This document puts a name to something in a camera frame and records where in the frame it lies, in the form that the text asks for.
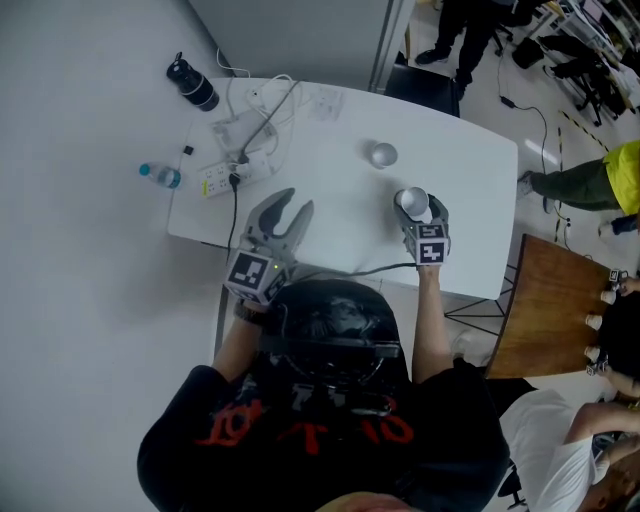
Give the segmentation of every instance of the power strip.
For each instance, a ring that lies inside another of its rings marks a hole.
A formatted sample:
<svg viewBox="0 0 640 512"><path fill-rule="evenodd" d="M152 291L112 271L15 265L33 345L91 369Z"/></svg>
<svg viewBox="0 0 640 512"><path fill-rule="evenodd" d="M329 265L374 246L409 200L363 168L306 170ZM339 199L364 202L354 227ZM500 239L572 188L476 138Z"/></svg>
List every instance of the power strip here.
<svg viewBox="0 0 640 512"><path fill-rule="evenodd" d="M202 169L198 173L202 196L213 197L225 192L231 192L233 189L229 183L229 175L234 170L240 176L238 188L246 187L273 174L269 159L263 149L248 153L247 156L249 157L249 163L244 165L236 165L225 160Z"/></svg>

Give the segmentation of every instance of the hand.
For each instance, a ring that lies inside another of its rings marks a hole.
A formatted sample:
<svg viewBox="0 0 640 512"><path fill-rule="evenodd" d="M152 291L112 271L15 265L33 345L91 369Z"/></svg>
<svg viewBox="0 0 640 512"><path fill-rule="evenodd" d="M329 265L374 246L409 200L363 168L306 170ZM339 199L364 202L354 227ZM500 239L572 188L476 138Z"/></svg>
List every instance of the hand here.
<svg viewBox="0 0 640 512"><path fill-rule="evenodd" d="M633 292L640 291L640 279L633 277L625 277L620 283L620 294L623 297L632 294Z"/></svg>

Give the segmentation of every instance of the black cable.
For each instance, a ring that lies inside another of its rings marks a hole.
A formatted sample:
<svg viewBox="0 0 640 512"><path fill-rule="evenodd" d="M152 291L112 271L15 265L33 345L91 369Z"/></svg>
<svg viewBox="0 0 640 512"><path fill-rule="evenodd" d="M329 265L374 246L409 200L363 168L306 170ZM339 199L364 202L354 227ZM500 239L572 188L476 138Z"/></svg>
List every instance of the black cable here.
<svg viewBox="0 0 640 512"><path fill-rule="evenodd" d="M547 142L547 120L544 117L544 114L542 112L540 112L540 109L538 107L526 107L526 108L522 108L516 105L516 107L518 110L535 110L538 114L540 114L540 117L542 118L542 122L544 123L544 138L542 139L542 151L540 152L540 158L542 160L542 172L544 172L545 174L547 174L547 169L544 165L544 145Z"/></svg>
<svg viewBox="0 0 640 512"><path fill-rule="evenodd" d="M542 161L542 172L547 174L547 168L544 164L544 145L547 142L547 135L548 135L547 120L545 119L544 114L540 111L538 107L519 107L509 98L502 95L502 86L500 84L500 67L502 66L502 59L504 59L505 53L506 53L506 48L505 50L502 51L502 55L500 56L500 60L498 61L498 72L496 73L496 81L498 82L498 97L500 98L500 101L509 108L515 108L517 110L523 110L523 111L535 110L536 112L538 112L538 114L540 114L540 117L542 118L542 122L544 123L544 138L542 139L542 151L540 152L540 159Z"/></svg>
<svg viewBox="0 0 640 512"><path fill-rule="evenodd" d="M569 244L567 243L567 228L568 227L569 227L568 223L564 225L564 236L563 236L563 238L564 238L564 240L563 240L564 246L567 248L568 251L571 251L571 252L575 253L575 251L573 249L571 249L571 247L569 247ZM585 258L589 258L591 261L593 261L593 256L591 256L591 254L583 254L582 256L585 257Z"/></svg>
<svg viewBox="0 0 640 512"><path fill-rule="evenodd" d="M500 86L500 66L502 66L502 59L504 59L505 50L502 50L502 55L500 55L500 60L498 61L498 74L496 75L496 79L498 80L498 96L502 97L502 87Z"/></svg>
<svg viewBox="0 0 640 512"><path fill-rule="evenodd" d="M233 232L236 230L236 220L238 218L238 183L240 183L240 176L234 172L229 174L229 184L233 189L233 224L231 224L231 232L227 242L227 263L229 263L229 256L231 255L231 239L233 238Z"/></svg>
<svg viewBox="0 0 640 512"><path fill-rule="evenodd" d="M339 272L337 270L321 270L319 272L313 272L313 273L311 273L309 275L301 277L300 279L296 279L293 282L294 283L299 283L300 281L305 281L305 280L310 279L310 278L312 278L314 276L319 276L320 274L336 274L336 275L339 275L341 277L363 277L363 276L369 276L371 274L377 274L378 272L382 272L384 270L393 270L394 268L401 268L401 267L416 268L416 264L415 263L394 263L393 265L387 265L385 267L378 267L378 268L374 268L373 270L365 270L363 272L352 272L350 274L347 274L345 272Z"/></svg>

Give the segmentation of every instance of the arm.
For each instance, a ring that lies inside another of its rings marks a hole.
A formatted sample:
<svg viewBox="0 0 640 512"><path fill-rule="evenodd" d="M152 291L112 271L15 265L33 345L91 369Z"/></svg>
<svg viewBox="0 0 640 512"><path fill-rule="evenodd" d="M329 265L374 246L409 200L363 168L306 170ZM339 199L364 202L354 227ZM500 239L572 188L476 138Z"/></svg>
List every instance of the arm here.
<svg viewBox="0 0 640 512"><path fill-rule="evenodd" d="M640 397L640 382L636 382L633 378L613 371L609 366L604 372L599 372L599 375L605 377L620 393L634 398Z"/></svg>
<svg viewBox="0 0 640 512"><path fill-rule="evenodd" d="M585 404L573 419L564 444L612 431L640 433L640 412L617 404Z"/></svg>
<svg viewBox="0 0 640 512"><path fill-rule="evenodd" d="M440 297L440 267L418 268L418 318L413 344L413 382L421 384L443 370L453 368Z"/></svg>
<svg viewBox="0 0 640 512"><path fill-rule="evenodd" d="M598 462L608 462L613 466L619 460L640 450L640 436L627 437L609 445L598 457Z"/></svg>
<svg viewBox="0 0 640 512"><path fill-rule="evenodd" d="M249 301L245 301L244 306L258 313L267 311L266 307ZM231 330L211 366L218 370L227 382L236 379L251 366L261 333L262 327L235 318Z"/></svg>

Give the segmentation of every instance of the white sneaker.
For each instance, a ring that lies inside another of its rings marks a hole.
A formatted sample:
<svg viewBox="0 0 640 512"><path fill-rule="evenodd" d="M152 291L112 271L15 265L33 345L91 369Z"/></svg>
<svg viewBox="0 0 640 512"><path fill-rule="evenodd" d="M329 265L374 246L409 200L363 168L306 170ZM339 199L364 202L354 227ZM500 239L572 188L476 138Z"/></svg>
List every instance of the white sneaker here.
<svg viewBox="0 0 640 512"><path fill-rule="evenodd" d="M605 239L615 236L615 233L613 232L613 226L611 225L611 222L606 222L605 224L602 224L598 228L598 236L600 238L605 238Z"/></svg>
<svg viewBox="0 0 640 512"><path fill-rule="evenodd" d="M518 180L518 188L516 191L516 201L519 201L524 196L527 196L533 192L533 185L531 184L531 175L533 171L525 172Z"/></svg>
<svg viewBox="0 0 640 512"><path fill-rule="evenodd" d="M471 329L462 331L458 337L453 340L453 343L451 343L451 354L453 354L454 359L460 357L476 368L482 368L489 364L491 355L493 354L493 346L487 346L486 342L480 339L473 340L472 332Z"/></svg>

